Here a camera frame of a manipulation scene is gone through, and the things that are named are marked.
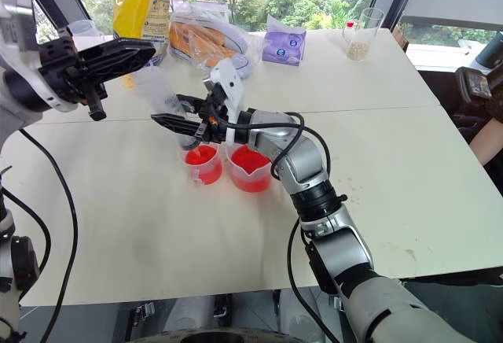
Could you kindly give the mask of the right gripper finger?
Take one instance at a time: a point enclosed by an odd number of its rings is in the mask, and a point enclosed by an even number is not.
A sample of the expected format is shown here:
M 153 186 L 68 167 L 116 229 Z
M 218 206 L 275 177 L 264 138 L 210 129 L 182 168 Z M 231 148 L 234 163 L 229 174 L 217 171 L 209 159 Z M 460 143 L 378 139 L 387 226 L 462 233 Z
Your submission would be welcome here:
M 202 113 L 207 111 L 207 101 L 189 95 L 177 94 L 178 100 L 187 113 Z
M 199 131 L 200 123 L 187 120 L 183 116 L 164 112 L 152 114 L 150 117 L 161 127 L 165 127 L 176 134 L 186 135 L 197 139 L 203 138 L 204 132 Z

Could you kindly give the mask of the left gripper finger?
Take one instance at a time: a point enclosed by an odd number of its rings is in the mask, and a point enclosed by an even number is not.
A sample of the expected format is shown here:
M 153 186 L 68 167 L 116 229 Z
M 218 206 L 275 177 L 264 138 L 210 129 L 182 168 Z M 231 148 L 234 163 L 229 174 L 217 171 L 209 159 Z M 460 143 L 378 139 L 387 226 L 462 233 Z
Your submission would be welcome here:
M 104 120 L 107 115 L 104 111 L 99 95 L 92 90 L 86 94 L 86 100 L 91 119 L 94 121 Z
M 136 72 L 149 63 L 156 49 L 144 39 L 113 39 L 79 51 L 77 79 L 90 83 L 109 80 Z

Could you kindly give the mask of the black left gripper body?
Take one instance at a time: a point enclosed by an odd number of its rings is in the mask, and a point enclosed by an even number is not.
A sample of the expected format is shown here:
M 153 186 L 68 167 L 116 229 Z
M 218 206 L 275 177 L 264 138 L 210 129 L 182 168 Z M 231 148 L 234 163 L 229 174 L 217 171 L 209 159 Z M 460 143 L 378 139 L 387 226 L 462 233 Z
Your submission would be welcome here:
M 48 91 L 46 104 L 100 104 L 108 97 L 103 79 L 107 43 L 93 36 L 75 36 L 61 27 L 58 38 L 41 44 L 38 72 Z

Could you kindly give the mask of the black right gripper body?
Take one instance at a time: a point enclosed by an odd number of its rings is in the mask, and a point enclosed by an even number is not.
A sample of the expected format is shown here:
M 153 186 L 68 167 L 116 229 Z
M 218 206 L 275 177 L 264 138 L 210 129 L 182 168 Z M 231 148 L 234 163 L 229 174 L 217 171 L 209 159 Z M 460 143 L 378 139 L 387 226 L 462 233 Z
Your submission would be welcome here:
M 206 123 L 204 138 L 209 142 L 225 142 L 227 125 L 229 123 L 228 106 L 230 99 L 220 83 L 209 83 L 209 91 L 205 99 L 198 98 L 194 102 L 195 114 Z

